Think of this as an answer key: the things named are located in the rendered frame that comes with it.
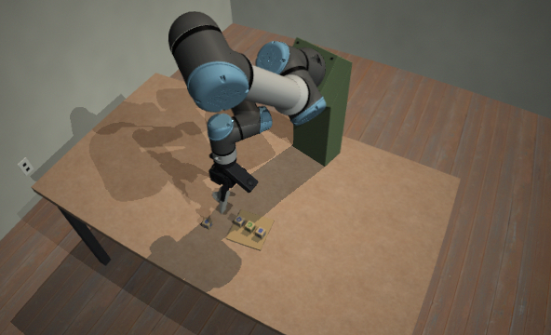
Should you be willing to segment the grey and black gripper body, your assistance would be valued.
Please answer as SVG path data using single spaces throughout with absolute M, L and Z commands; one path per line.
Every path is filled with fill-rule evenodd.
M 214 160 L 213 160 L 214 161 Z M 214 161 L 215 162 L 215 161 Z M 211 169 L 208 171 L 209 173 L 209 176 L 210 176 L 210 180 L 219 184 L 219 185 L 224 185 L 224 183 L 228 183 L 228 187 L 229 188 L 233 188 L 236 184 L 235 181 L 233 181 L 230 177 L 228 177 L 223 171 L 222 171 L 222 168 L 229 168 L 231 166 L 233 166 L 236 162 L 236 159 L 235 161 L 233 161 L 232 163 L 230 164 L 227 164 L 227 165 L 222 165 L 222 164 L 218 164 L 218 163 L 214 163 L 211 167 Z M 216 165 L 218 166 L 216 166 Z M 214 165 L 216 167 L 214 167 Z

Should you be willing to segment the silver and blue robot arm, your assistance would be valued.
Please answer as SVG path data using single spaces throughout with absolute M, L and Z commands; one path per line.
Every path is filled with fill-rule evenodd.
M 195 104 L 213 113 L 232 108 L 233 117 L 214 114 L 207 123 L 213 159 L 218 164 L 235 161 L 236 142 L 271 128 L 269 110 L 256 103 L 275 107 L 288 115 L 294 126 L 310 121 L 326 107 L 317 88 L 326 64 L 310 47 L 269 42 L 260 49 L 254 66 L 248 57 L 229 47 L 210 16 L 197 11 L 175 19 L 168 44 Z

